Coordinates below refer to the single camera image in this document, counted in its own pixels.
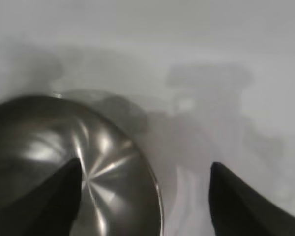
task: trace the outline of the white wall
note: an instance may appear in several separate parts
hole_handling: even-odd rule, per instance
[[[213,235],[213,160],[295,215],[295,0],[0,0],[0,99],[38,91],[128,99],[167,236]]]

